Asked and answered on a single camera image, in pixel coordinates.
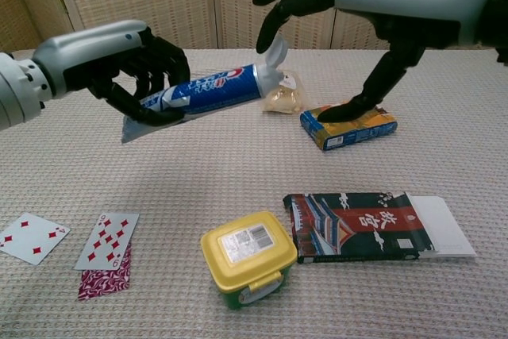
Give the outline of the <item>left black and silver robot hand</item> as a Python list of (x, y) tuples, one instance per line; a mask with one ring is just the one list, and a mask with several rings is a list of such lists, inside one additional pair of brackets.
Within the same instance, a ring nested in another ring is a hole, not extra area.
[(53, 98), (88, 89), (134, 121), (165, 126), (182, 121), (180, 108), (155, 111), (142, 98), (190, 79), (184, 51), (152, 34), (139, 20), (124, 20), (52, 37), (33, 54)]

